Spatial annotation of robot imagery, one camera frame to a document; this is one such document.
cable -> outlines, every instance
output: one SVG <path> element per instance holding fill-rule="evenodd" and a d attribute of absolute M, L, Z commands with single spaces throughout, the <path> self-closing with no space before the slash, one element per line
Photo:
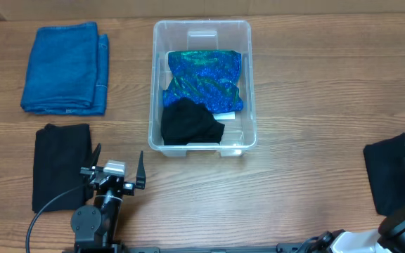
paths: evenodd
<path fill-rule="evenodd" d="M 64 192 L 64 193 L 61 193 L 61 194 L 57 195 L 55 198 L 53 198 L 52 200 L 50 200 L 46 205 L 44 205 L 44 207 L 42 207 L 42 208 L 40 209 L 40 211 L 37 213 L 37 215 L 32 219 L 31 225 L 29 226 L 29 229 L 27 229 L 27 234 L 26 234 L 26 253 L 30 253 L 30 252 L 31 252 L 31 251 L 30 251 L 30 247 L 29 247 L 29 240 L 30 240 L 30 237 L 31 237 L 32 228 L 34 228 L 35 221 L 37 221 L 37 219 L 40 217 L 40 214 L 41 214 L 50 204 L 52 204 L 54 201 L 56 201 L 58 198 L 60 198 L 60 197 L 62 197 L 62 196 L 64 196 L 64 195 L 67 195 L 68 193 L 71 193 L 72 191 L 77 190 L 77 189 L 79 189 L 79 188 L 81 188 L 81 187 L 84 187 L 84 186 L 86 186 L 86 185 L 87 185 L 87 183 L 84 183 L 84 184 L 82 184 L 82 185 L 80 185 L 80 186 L 74 187 L 74 188 L 71 189 L 71 190 L 67 190 L 67 191 Z"/>
<path fill-rule="evenodd" d="M 312 241 L 312 240 L 318 240 L 318 236 L 315 236 L 315 237 L 312 237 L 312 238 L 309 238 L 309 239 L 305 240 L 305 241 L 301 244 L 301 246 L 300 246 L 298 249 L 296 249 L 296 251 L 293 252 L 293 253 L 299 253 L 300 250 L 301 250 L 302 248 L 304 248 L 305 245 L 306 245 L 307 243 L 309 243 L 310 241 Z"/>

blue sequin fabric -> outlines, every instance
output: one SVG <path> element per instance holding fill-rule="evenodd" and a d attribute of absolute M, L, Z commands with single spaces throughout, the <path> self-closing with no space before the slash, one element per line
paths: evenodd
<path fill-rule="evenodd" d="M 181 98 L 203 103 L 212 113 L 240 111 L 243 101 L 237 87 L 241 54 L 235 51 L 175 51 L 168 54 L 173 80 L 163 91 L 168 107 Z"/>

wooden tabletop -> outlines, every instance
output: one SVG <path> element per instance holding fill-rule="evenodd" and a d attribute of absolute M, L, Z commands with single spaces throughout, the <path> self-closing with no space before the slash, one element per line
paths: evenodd
<path fill-rule="evenodd" d="M 83 20 L 0 22 L 0 252 L 24 252 L 34 216 L 35 132 L 89 123 L 100 163 L 144 150 L 147 187 L 125 197 L 128 246 L 225 247 L 376 228 L 362 150 L 405 132 L 405 14 L 245 17 L 252 27 L 258 144 L 242 157 L 166 158 L 148 146 L 153 25 L 97 20 L 110 38 L 105 117 L 37 116 L 20 99 L 37 28 Z M 32 252 L 70 249 L 71 211 L 43 214 Z"/>

folded blue towel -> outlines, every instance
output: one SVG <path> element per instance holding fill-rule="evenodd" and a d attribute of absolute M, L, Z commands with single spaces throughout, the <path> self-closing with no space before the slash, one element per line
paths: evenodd
<path fill-rule="evenodd" d="M 53 115 L 104 115 L 109 40 L 95 22 L 37 31 L 21 107 Z"/>

storage box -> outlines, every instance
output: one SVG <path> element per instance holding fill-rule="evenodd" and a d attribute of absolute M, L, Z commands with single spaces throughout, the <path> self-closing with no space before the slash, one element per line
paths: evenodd
<path fill-rule="evenodd" d="M 170 51 L 234 50 L 242 54 L 242 70 L 238 81 L 243 110 L 235 119 L 221 119 L 225 124 L 218 143 L 164 145 L 160 133 L 162 92 L 173 76 L 168 66 Z M 154 26 L 153 69 L 149 115 L 149 146 L 168 157 L 185 157 L 188 150 L 216 150 L 221 156 L 240 156 L 257 142 L 257 126 L 252 78 L 251 26 L 245 20 L 163 20 Z"/>

